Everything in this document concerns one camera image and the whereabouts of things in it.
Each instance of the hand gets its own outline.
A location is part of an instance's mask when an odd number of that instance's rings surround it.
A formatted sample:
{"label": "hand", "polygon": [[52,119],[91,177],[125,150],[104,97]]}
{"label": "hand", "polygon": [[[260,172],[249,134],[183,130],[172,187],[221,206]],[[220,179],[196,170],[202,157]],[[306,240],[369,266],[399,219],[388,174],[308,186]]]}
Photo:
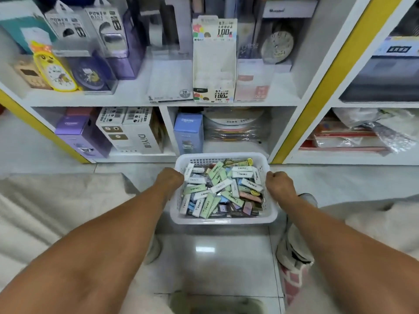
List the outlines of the hand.
{"label": "hand", "polygon": [[175,171],[170,167],[165,167],[154,182],[154,185],[162,190],[166,195],[166,199],[169,200],[172,198],[173,193],[183,185],[185,177],[183,174]]}
{"label": "hand", "polygon": [[285,206],[298,199],[294,182],[285,172],[268,172],[266,174],[266,188],[280,206]]}

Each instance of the white plastic basket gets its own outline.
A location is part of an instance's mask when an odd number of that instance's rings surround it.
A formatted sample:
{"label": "white plastic basket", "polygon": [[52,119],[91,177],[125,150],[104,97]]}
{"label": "white plastic basket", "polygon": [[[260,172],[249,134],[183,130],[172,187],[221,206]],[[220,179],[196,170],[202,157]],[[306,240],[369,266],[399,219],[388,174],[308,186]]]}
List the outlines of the white plastic basket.
{"label": "white plastic basket", "polygon": [[252,152],[241,152],[241,153],[200,153],[200,154],[184,154],[181,155],[175,165],[175,170],[184,174],[186,166],[189,163],[194,163],[196,166],[208,165],[217,163],[218,161],[224,161],[225,159],[239,160],[239,159],[253,159],[253,166],[259,171],[259,175],[262,179],[262,185],[264,190],[262,191],[264,196],[264,202],[262,204],[263,211],[259,213],[257,217],[249,218],[212,218],[203,219],[195,218],[192,216],[181,215],[179,208],[182,204],[182,192],[185,185],[176,190],[170,201],[170,217],[177,224],[188,224],[188,225],[220,225],[220,224],[268,224],[273,222],[278,215],[278,205],[270,196],[269,192],[265,187],[266,173],[269,172],[270,167],[266,157],[261,153]]}

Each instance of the blue box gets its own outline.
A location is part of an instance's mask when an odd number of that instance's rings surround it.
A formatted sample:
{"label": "blue box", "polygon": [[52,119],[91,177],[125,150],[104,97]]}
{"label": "blue box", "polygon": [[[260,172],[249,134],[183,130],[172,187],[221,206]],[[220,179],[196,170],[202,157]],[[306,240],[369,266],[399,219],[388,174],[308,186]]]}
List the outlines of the blue box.
{"label": "blue box", "polygon": [[176,117],[174,131],[181,155],[202,153],[204,146],[202,115],[179,113]]}

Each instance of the yellow alarm clock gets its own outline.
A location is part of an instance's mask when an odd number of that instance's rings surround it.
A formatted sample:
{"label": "yellow alarm clock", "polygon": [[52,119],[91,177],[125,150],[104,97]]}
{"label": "yellow alarm clock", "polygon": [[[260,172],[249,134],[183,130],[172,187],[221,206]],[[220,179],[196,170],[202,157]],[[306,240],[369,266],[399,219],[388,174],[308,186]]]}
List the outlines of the yellow alarm clock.
{"label": "yellow alarm clock", "polygon": [[34,62],[42,77],[57,91],[70,92],[78,90],[78,85],[54,54],[48,50],[34,51]]}

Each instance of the forearm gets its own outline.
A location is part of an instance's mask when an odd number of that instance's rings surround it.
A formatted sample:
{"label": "forearm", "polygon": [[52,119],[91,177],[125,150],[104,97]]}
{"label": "forearm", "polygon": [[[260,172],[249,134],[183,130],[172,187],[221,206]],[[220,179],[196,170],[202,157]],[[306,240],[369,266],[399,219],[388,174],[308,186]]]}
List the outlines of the forearm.
{"label": "forearm", "polygon": [[301,198],[282,203],[335,296],[357,314],[417,313],[419,262]]}
{"label": "forearm", "polygon": [[71,231],[6,287],[0,312],[117,313],[166,201],[153,186]]}

